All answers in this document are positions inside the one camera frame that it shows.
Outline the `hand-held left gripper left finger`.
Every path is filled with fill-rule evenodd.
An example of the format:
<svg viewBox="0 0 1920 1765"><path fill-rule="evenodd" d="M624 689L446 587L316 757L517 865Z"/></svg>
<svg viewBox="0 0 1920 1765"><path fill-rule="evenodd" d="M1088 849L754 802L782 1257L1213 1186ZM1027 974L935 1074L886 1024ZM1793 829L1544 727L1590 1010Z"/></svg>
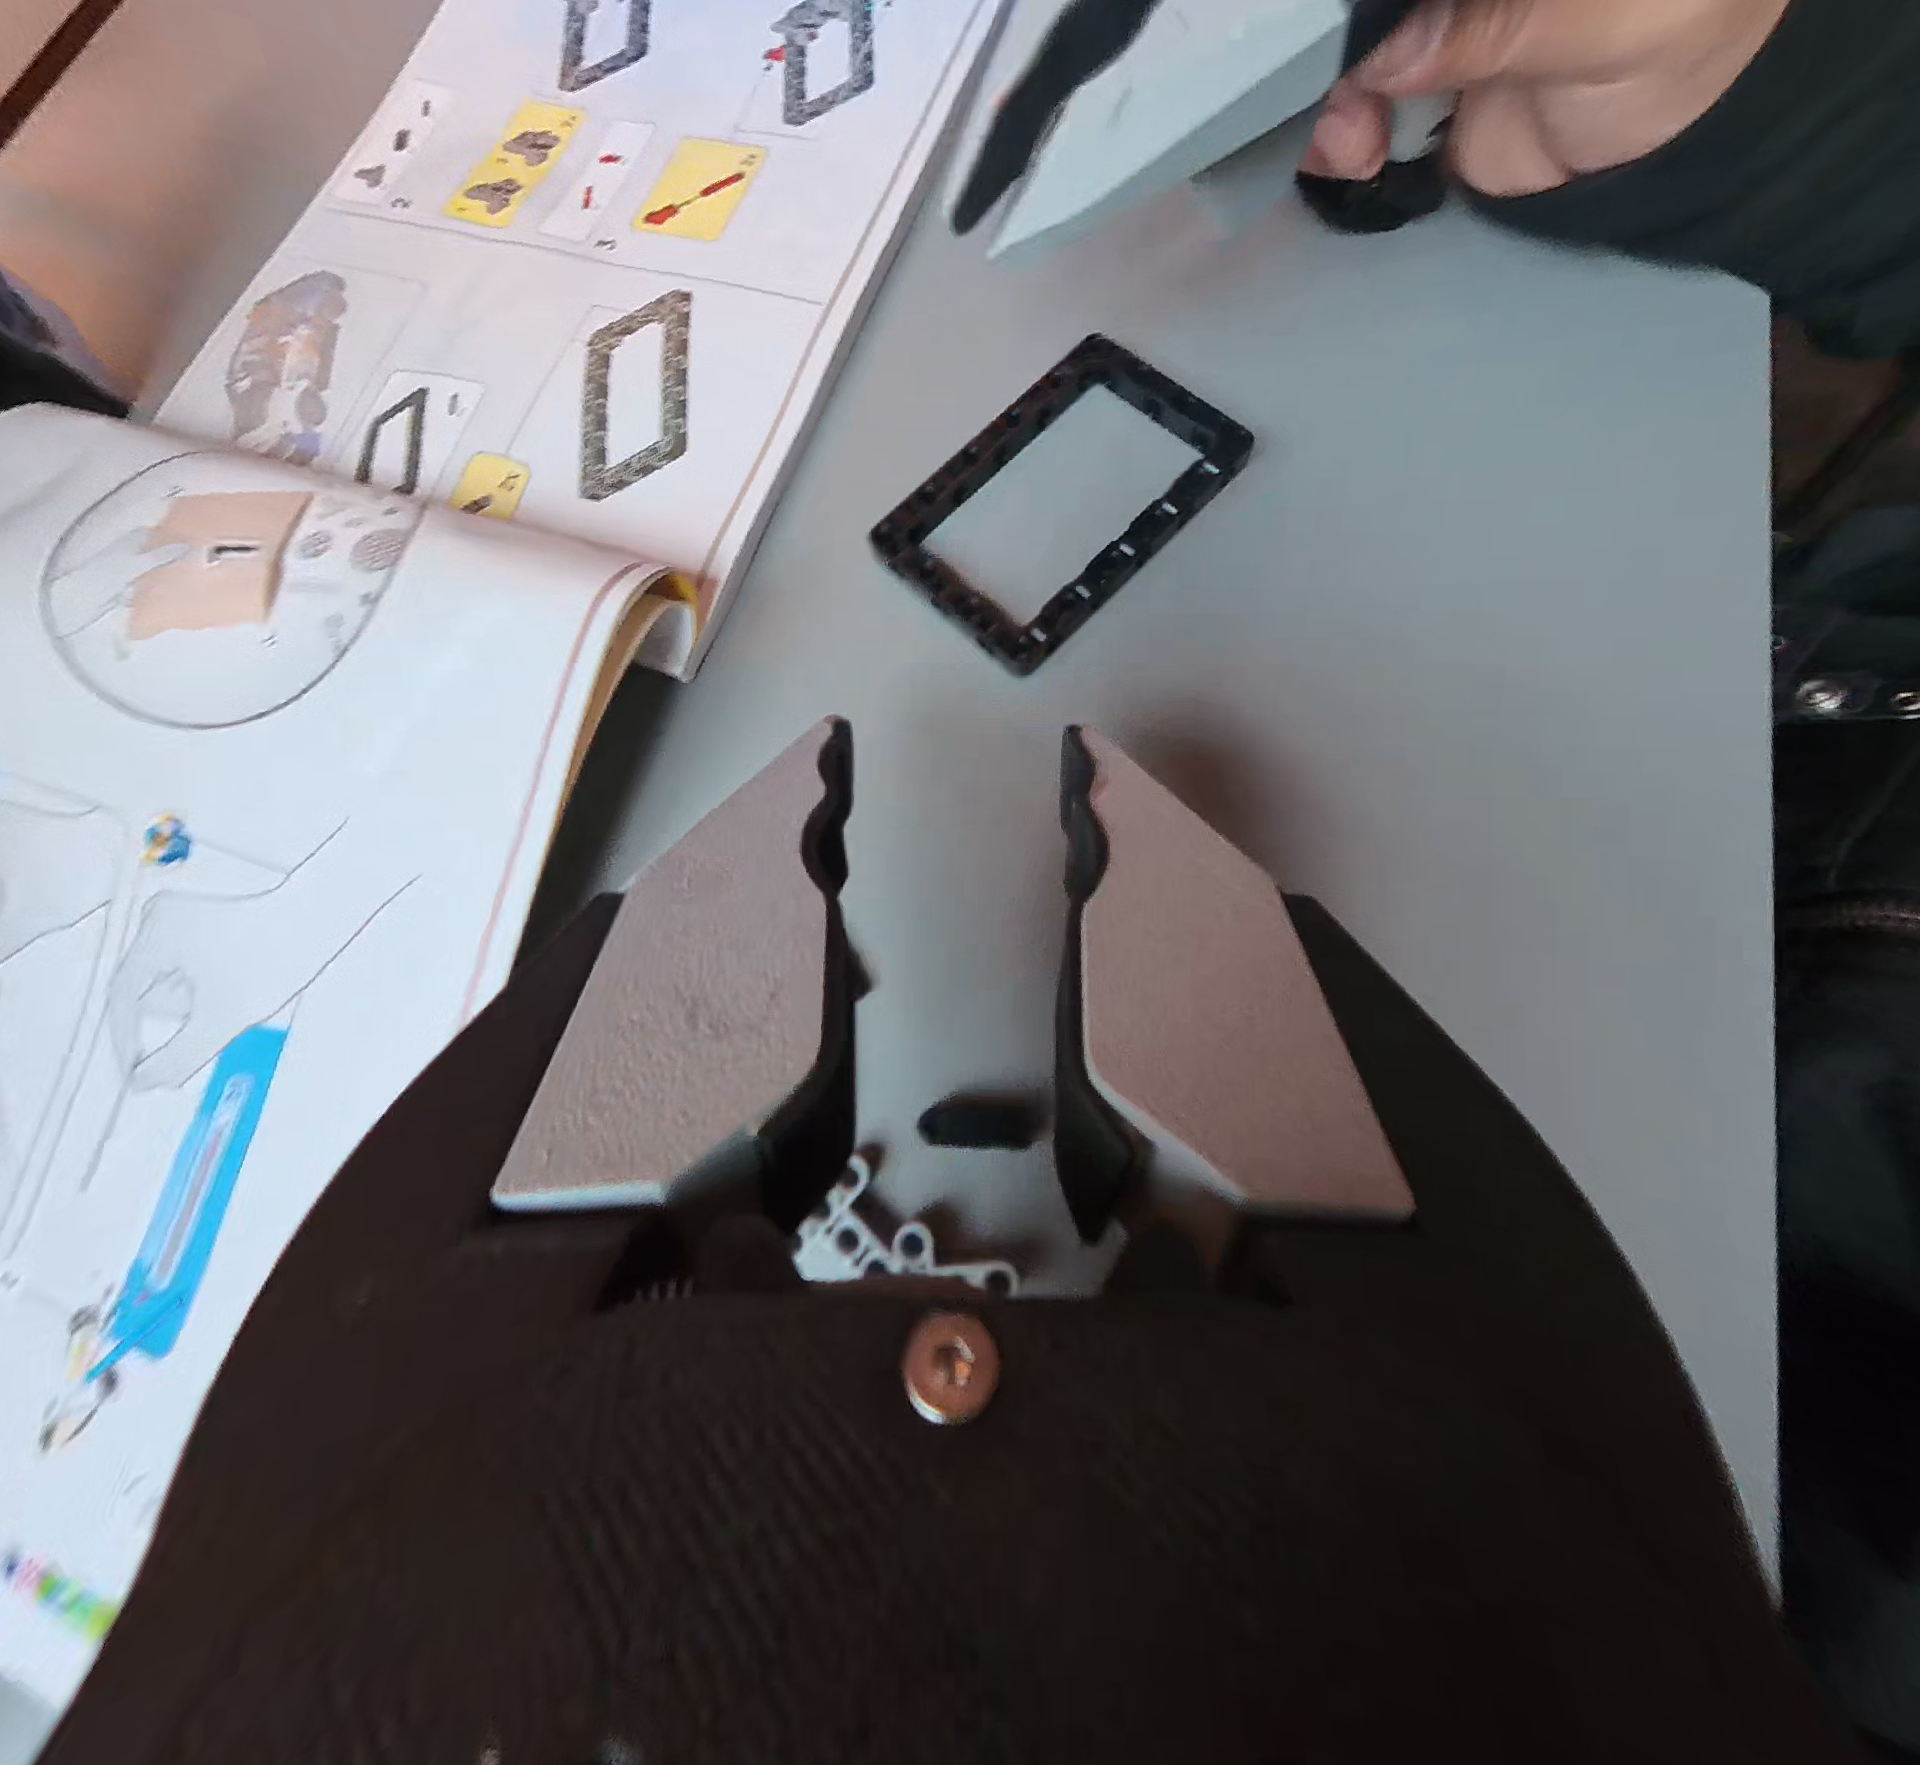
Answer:
<svg viewBox="0 0 1920 1765"><path fill-rule="evenodd" d="M852 726L638 869L494 1179L507 1214L746 1210L797 1232L853 1153Z"/></svg>

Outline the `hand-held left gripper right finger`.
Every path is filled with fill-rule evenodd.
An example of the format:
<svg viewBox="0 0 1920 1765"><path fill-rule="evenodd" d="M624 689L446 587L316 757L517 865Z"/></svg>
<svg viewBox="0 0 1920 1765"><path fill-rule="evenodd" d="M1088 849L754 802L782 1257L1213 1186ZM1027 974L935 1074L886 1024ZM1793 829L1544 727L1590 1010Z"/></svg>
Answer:
<svg viewBox="0 0 1920 1765"><path fill-rule="evenodd" d="M1121 745L1061 752L1051 1157L1074 1232L1408 1226L1414 1190L1276 881Z"/></svg>

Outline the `black rectangular lego frame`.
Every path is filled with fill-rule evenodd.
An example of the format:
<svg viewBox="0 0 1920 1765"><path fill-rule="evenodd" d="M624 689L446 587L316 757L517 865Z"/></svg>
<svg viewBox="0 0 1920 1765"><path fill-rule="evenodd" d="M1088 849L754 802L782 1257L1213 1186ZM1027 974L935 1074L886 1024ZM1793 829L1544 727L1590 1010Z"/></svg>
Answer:
<svg viewBox="0 0 1920 1765"><path fill-rule="evenodd" d="M1094 391L1173 437L1190 461L1035 613L1014 617L938 557L932 537ZM1111 606L1246 469L1253 457L1254 432L1246 424L1116 339L1093 332L912 487L870 528L868 548L886 573L915 590L984 657L1014 677L1028 677Z"/></svg>

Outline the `person's right forearm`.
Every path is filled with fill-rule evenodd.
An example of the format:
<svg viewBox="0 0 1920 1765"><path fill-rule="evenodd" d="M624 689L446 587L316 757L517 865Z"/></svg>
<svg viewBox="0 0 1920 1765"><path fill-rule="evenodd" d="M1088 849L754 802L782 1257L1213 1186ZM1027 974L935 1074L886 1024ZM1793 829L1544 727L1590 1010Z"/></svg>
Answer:
<svg viewBox="0 0 1920 1765"><path fill-rule="evenodd" d="M1916 352L1916 0L1790 0L1673 141L1475 216L1762 289L1829 356Z"/></svg>

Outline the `black lego pin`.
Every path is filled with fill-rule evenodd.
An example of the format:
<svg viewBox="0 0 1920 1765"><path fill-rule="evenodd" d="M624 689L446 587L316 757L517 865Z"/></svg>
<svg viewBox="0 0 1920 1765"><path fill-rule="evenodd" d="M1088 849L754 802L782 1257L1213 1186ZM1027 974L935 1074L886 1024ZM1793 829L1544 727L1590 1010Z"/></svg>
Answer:
<svg viewBox="0 0 1920 1765"><path fill-rule="evenodd" d="M1028 1091L964 1090L925 1107L916 1137L944 1153L1028 1153L1047 1126L1047 1107Z"/></svg>

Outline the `white lego connector pieces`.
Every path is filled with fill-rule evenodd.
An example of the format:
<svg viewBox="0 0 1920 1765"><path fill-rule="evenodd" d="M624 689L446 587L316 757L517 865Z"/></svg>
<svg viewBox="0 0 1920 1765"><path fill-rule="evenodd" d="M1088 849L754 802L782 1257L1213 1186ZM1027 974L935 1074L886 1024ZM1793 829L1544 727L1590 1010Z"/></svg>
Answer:
<svg viewBox="0 0 1920 1765"><path fill-rule="evenodd" d="M876 1164L852 1153L840 1174L790 1236L790 1263L806 1285L858 1285L863 1279L924 1279L949 1286L1017 1298L1021 1272L1001 1257L939 1257L935 1232L916 1217L873 1217Z"/></svg>

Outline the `lego instruction booklet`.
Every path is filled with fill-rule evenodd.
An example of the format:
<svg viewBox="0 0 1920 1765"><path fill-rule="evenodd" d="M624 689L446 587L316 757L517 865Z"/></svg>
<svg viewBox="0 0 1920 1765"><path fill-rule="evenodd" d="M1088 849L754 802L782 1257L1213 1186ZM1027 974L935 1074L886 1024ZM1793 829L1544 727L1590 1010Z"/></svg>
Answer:
<svg viewBox="0 0 1920 1765"><path fill-rule="evenodd" d="M444 0L153 424L4 412L4 1696L687 680L1004 0Z"/></svg>

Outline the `person's right hand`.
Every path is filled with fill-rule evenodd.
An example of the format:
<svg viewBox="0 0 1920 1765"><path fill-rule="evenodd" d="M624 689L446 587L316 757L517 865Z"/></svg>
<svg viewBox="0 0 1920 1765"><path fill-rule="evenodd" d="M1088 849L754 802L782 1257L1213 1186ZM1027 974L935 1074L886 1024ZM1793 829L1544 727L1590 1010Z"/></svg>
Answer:
<svg viewBox="0 0 1920 1765"><path fill-rule="evenodd" d="M1446 160L1491 199L1540 194L1644 159L1760 54L1788 0L1425 0L1352 65L1303 173L1363 182L1393 113L1454 97Z"/></svg>

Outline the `person's dark clothing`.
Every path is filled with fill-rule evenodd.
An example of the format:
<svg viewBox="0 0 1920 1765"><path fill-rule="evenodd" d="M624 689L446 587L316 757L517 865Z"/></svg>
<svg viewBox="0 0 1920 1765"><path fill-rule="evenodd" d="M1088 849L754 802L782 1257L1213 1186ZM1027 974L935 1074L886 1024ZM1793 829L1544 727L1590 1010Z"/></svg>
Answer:
<svg viewBox="0 0 1920 1765"><path fill-rule="evenodd" d="M1788 1628L1916 1759L1916 349L1790 490L1770 573Z"/></svg>

